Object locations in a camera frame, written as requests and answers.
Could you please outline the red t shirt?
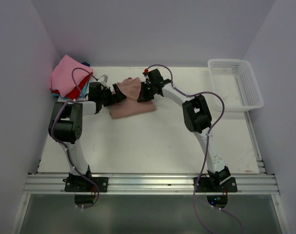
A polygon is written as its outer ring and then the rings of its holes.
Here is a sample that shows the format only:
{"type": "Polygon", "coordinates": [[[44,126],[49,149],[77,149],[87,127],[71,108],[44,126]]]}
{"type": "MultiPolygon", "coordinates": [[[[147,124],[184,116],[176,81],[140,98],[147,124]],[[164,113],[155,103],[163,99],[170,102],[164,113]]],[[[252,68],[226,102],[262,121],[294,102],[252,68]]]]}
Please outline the red t shirt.
{"type": "Polygon", "coordinates": [[[84,72],[79,72],[79,77],[75,78],[75,82],[79,88],[73,82],[71,75],[68,77],[63,76],[54,81],[54,84],[50,84],[50,90],[53,96],[59,96],[61,98],[77,99],[82,98],[86,94],[87,84],[91,77],[91,74],[88,74],[83,78],[84,72]]]}

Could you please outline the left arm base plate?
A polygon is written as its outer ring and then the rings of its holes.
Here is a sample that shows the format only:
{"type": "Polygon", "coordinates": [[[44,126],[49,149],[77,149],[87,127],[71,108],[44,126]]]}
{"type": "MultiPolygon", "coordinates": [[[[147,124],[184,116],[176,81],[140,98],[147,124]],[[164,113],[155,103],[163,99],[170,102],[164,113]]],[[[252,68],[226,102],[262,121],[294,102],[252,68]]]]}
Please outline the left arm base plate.
{"type": "Polygon", "coordinates": [[[108,188],[108,177],[92,177],[90,179],[93,181],[97,186],[98,189],[92,185],[92,183],[88,182],[81,176],[75,176],[74,178],[67,177],[63,179],[62,181],[65,183],[64,190],[66,192],[76,192],[76,193],[83,193],[83,192],[100,192],[105,193],[107,192],[108,188]]]}

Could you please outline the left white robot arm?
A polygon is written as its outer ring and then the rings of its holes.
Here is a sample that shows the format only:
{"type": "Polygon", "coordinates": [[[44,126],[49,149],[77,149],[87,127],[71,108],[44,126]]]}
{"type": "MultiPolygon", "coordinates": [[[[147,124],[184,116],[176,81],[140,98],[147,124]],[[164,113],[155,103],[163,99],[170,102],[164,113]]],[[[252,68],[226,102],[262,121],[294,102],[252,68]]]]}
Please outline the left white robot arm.
{"type": "Polygon", "coordinates": [[[127,97],[113,84],[113,91],[100,82],[92,82],[82,99],[57,101],[51,114],[48,134],[65,151],[69,163],[69,179],[76,180],[76,186],[86,192],[92,188],[90,166],[86,162],[80,138],[83,131],[83,117],[95,115],[102,107],[112,106],[127,97]]]}

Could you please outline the dusty pink printed t shirt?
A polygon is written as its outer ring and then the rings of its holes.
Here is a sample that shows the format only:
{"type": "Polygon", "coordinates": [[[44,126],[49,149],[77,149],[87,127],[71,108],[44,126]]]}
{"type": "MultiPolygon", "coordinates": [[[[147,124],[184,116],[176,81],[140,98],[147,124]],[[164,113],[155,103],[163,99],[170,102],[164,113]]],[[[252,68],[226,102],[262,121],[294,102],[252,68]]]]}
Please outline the dusty pink printed t shirt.
{"type": "Polygon", "coordinates": [[[152,101],[137,102],[141,90],[141,80],[139,78],[127,78],[122,82],[118,82],[117,86],[126,95],[126,99],[110,106],[110,115],[113,119],[130,117],[156,110],[156,106],[152,101]]]}

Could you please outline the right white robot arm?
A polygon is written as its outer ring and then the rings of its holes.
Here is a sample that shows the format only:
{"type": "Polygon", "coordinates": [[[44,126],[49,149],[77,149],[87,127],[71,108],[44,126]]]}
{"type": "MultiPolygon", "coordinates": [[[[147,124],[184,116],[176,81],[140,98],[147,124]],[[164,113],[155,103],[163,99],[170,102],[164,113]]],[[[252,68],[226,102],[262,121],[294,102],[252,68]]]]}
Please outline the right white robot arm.
{"type": "Polygon", "coordinates": [[[197,138],[204,152],[204,166],[207,166],[208,183],[213,191],[221,191],[230,179],[229,168],[222,160],[218,147],[213,140],[213,127],[223,117],[225,107],[215,122],[212,122],[212,115],[209,110],[204,94],[213,92],[200,92],[188,95],[179,90],[173,83],[173,79],[164,79],[158,69],[143,72],[146,80],[141,83],[141,90],[137,102],[147,102],[154,99],[154,95],[161,95],[175,102],[182,108],[184,124],[189,132],[197,138]]]}

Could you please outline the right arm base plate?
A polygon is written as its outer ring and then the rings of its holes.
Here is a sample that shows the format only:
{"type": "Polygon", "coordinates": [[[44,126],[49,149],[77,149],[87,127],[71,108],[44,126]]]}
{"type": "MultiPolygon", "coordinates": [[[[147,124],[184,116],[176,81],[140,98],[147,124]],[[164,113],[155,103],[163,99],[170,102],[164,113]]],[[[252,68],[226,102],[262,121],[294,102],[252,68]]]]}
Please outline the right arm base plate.
{"type": "Polygon", "coordinates": [[[202,175],[199,182],[197,182],[197,177],[194,177],[193,180],[194,185],[196,185],[196,193],[236,193],[238,191],[234,177],[230,177],[227,181],[215,187],[206,175],[202,175]]]}

